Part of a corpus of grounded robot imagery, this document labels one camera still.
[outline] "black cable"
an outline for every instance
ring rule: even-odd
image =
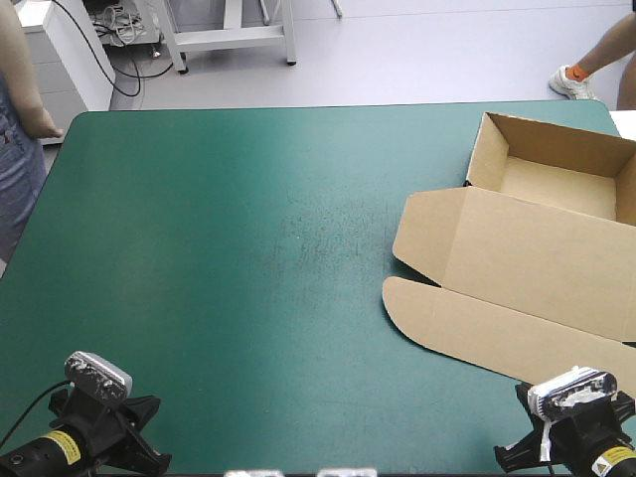
[[[2,438],[2,441],[0,441],[0,448],[2,448],[2,446],[4,444],[7,443],[7,440],[9,440],[9,437],[11,437],[11,435],[16,431],[16,429],[20,426],[20,424],[22,423],[22,421],[25,419],[25,417],[29,414],[29,412],[31,412],[31,409],[33,409],[36,404],[38,402],[40,402],[40,400],[42,400],[43,397],[45,397],[48,393],[56,390],[57,388],[61,388],[62,386],[67,386],[69,385],[71,382],[70,381],[62,381],[61,383],[57,383],[56,385],[51,386],[50,388],[48,388],[46,391],[44,391],[43,393],[41,393],[38,397],[36,397],[34,399],[33,402],[31,402],[31,404],[29,405],[29,407],[27,407],[27,410],[25,410],[22,415],[20,417],[18,417],[18,420],[16,421],[15,424],[13,424],[13,427],[11,427],[9,429],[9,432],[6,433],[6,435]]]
[[[100,23],[93,23],[92,24],[94,27],[96,28],[101,28],[103,30],[99,31],[99,37],[103,37],[104,35],[112,35],[112,34],[116,34],[117,32],[105,25],[102,25]],[[170,71],[170,69],[174,66],[174,63],[171,63],[170,65],[168,65],[166,67],[165,70],[161,71],[160,73],[157,73],[156,75],[147,75],[147,76],[143,76],[141,77],[140,75],[131,75],[130,73],[124,72],[122,70],[120,70],[118,67],[116,67],[115,65],[112,65],[112,68],[118,72],[121,75],[124,75],[125,77],[129,77],[129,78],[136,78],[136,79],[142,79],[142,80],[152,80],[153,78],[159,78],[159,77],[163,77],[166,73],[168,73]]]
[[[148,75],[148,76],[144,76],[144,77],[140,77],[142,80],[152,80],[153,78],[159,78],[159,77],[163,77],[166,73],[168,73],[170,71],[170,69],[173,67],[173,64],[171,63],[170,65],[168,65],[168,67],[166,67],[166,69],[164,71],[162,71],[161,73],[157,73],[156,75]],[[137,76],[135,75],[131,75],[128,74],[127,72],[123,72],[122,70],[120,70],[119,68],[116,67],[112,67],[116,72],[118,72],[121,75],[124,75],[125,77],[129,77],[129,78],[137,78]]]
[[[78,27],[79,32],[81,33],[81,35],[83,36],[84,41],[86,42],[86,44],[88,45],[88,47],[90,48],[90,52],[92,53],[92,56],[95,58],[95,61],[97,62],[97,65],[99,66],[99,69],[101,70],[101,72],[103,73],[104,77],[108,80],[108,82],[110,84],[112,84],[112,87],[115,88],[115,90],[119,91],[121,94],[123,94],[124,96],[127,97],[135,97],[138,96],[139,93],[141,92],[141,78],[139,77],[139,69],[137,68],[137,64],[134,63],[133,61],[133,65],[135,67],[135,70],[137,71],[137,91],[133,94],[124,91],[123,89],[121,89],[119,86],[117,86],[114,81],[112,79],[110,79],[108,77],[108,74],[106,73],[106,70],[103,68],[103,66],[101,65],[101,62],[99,61],[99,58],[97,57],[97,53],[95,52],[95,50],[92,48],[92,45],[90,44],[90,41],[88,40],[88,38],[86,37],[86,34],[83,32],[83,30],[81,29],[80,24],[78,23],[78,21],[75,19],[75,17],[71,14],[71,12],[69,10],[67,10],[67,7],[65,7],[64,5],[62,5],[58,0],[51,0],[53,3],[55,3],[56,5],[58,5],[62,10],[64,10],[64,13],[66,13],[69,18],[71,19],[71,21],[73,23],[75,23],[76,27]]]

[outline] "orange sock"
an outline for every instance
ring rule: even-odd
[[[565,77],[568,80],[581,82],[589,78],[589,73],[583,68],[581,68],[578,64],[576,64],[573,67],[569,67],[565,69]]]

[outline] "person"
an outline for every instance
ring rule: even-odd
[[[636,0],[632,8],[636,11]],[[573,66],[560,67],[550,78],[550,87],[570,99],[597,99],[589,78],[602,68],[636,51],[636,13],[610,28],[583,58]],[[620,81],[617,109],[636,109],[636,55],[631,58]]]
[[[40,138],[62,137],[44,109],[20,20],[0,0],[0,258],[8,262],[46,177]]]

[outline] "person's arm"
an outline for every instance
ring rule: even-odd
[[[42,104],[27,39],[10,0],[0,0],[0,73],[27,134],[34,138],[61,137],[63,131]]]

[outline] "denim shorts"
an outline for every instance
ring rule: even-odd
[[[18,244],[45,178],[42,146],[22,129],[0,79],[0,258],[5,262]]]

